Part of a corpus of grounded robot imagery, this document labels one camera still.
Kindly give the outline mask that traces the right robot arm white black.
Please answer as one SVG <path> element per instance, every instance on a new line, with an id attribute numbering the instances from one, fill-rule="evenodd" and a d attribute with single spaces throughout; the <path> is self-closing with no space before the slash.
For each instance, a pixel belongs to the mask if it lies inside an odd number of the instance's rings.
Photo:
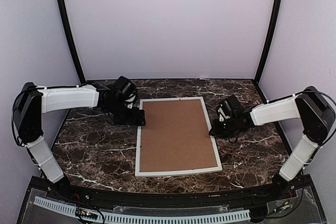
<path id="1" fill-rule="evenodd" d="M 226 139 L 270 123 L 294 123 L 302 130 L 288 159 L 274 176 L 274 184 L 268 187 L 273 200 L 287 193 L 287 183 L 310 165 L 317 151 L 335 135 L 335 99 L 314 86 L 254 106 L 244 106 L 231 95 L 219 103 L 216 113 L 209 134 Z"/>

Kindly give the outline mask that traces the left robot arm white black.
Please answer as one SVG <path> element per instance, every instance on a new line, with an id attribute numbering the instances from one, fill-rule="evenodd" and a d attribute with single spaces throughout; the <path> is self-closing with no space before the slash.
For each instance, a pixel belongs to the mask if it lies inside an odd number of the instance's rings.
<path id="1" fill-rule="evenodd" d="M 44 126 L 51 127 L 56 116 L 55 130 L 61 128 L 66 113 L 76 108 L 99 108 L 111 125 L 144 126 L 145 111 L 134 106 L 138 99 L 135 84 L 120 76 L 113 84 L 104 86 L 91 82 L 74 86 L 23 85 L 11 109 L 11 128 L 17 146 L 27 149 L 34 165 L 54 184 L 53 191 L 63 201 L 74 197 L 74 189 L 54 157 L 45 139 Z"/>

